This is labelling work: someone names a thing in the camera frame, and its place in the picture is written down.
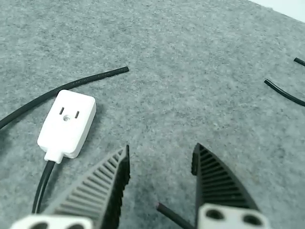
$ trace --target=cable strain relief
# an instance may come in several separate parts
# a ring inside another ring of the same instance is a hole
[[[48,149],[46,155],[44,156],[45,161],[54,161],[60,164],[63,158],[63,153],[57,149]]]

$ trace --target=black electrical cable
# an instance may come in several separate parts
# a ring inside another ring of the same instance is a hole
[[[88,77],[85,77],[85,78],[67,83],[67,84],[65,84],[63,86],[60,86],[58,88],[55,88],[55,89],[39,96],[38,98],[30,101],[29,103],[25,104],[24,106],[20,107],[19,109],[17,109],[13,113],[11,113],[8,116],[6,116],[5,118],[3,118],[0,121],[0,129],[5,127],[8,123],[10,123],[14,119],[18,118],[19,116],[21,116],[23,113],[27,112],[28,110],[38,106],[39,104],[46,101],[47,99],[50,99],[51,97],[57,95],[58,92],[61,91],[61,90],[69,90],[71,88],[78,87],[80,85],[83,85],[83,84],[86,84],[86,83],[89,83],[89,82],[92,82],[92,81],[101,80],[101,79],[104,79],[104,78],[107,78],[107,77],[112,77],[114,75],[118,75],[118,74],[125,73],[125,72],[128,72],[128,71],[129,71],[128,67],[123,67],[123,68],[119,68],[119,69],[112,70],[112,71],[109,71],[109,72],[88,76]]]
[[[296,104],[299,104],[301,106],[305,106],[305,102],[303,100],[300,100],[298,98],[295,98],[294,96],[292,96],[291,94],[288,94],[287,92],[283,91],[281,88],[279,88],[278,86],[276,86],[273,82],[271,82],[270,80],[266,79],[264,81],[265,84],[267,84],[269,87],[271,87],[273,90],[275,90],[276,92],[278,92],[279,94],[281,94],[282,96],[284,96],[285,98],[295,102]]]
[[[299,58],[295,58],[294,59],[294,62],[297,62],[297,63],[299,63],[300,65],[303,65],[304,67],[305,67],[305,61],[302,61],[301,59],[299,59]]]
[[[179,225],[183,229],[195,229],[189,222],[184,220],[181,216],[174,213],[172,210],[170,210],[168,207],[163,205],[162,203],[158,203],[157,205],[157,211],[165,215],[167,218],[169,218],[171,221]]]
[[[41,207],[41,201],[43,198],[44,191],[46,189],[46,186],[49,181],[49,177],[51,175],[51,172],[54,168],[55,162],[53,161],[48,161],[46,164],[46,167],[44,168],[44,171],[42,173],[42,176],[40,178],[39,184],[37,186],[36,194],[35,194],[35,199],[33,202],[33,208],[32,208],[32,213],[40,213],[40,207]]]

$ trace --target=mounting hole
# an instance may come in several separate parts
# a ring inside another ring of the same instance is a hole
[[[254,215],[245,215],[243,221],[254,226],[261,226],[263,224],[261,220]]]
[[[219,210],[216,210],[216,209],[208,210],[205,215],[209,218],[216,219],[216,220],[224,219],[223,213],[221,213]]]
[[[70,120],[70,116],[65,115],[65,116],[63,117],[63,120],[64,120],[65,122],[69,121],[69,120]]]
[[[68,227],[67,229],[85,229],[85,228],[81,224],[74,224],[74,225]]]
[[[36,223],[30,229],[47,229],[47,228],[48,228],[48,224],[46,222],[40,222],[40,223]]]

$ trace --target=gray felt surface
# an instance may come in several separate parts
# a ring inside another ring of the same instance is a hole
[[[276,229],[305,223],[305,24],[246,0],[1,0],[0,117],[72,80],[98,111],[80,156],[52,174],[44,206],[126,144],[120,229],[175,229],[161,201],[194,219],[197,142],[240,178]],[[45,162],[36,145],[53,99],[0,130],[0,228],[31,211]]]

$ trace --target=white wall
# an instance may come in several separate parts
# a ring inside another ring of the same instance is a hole
[[[250,0],[305,22],[305,0]]]

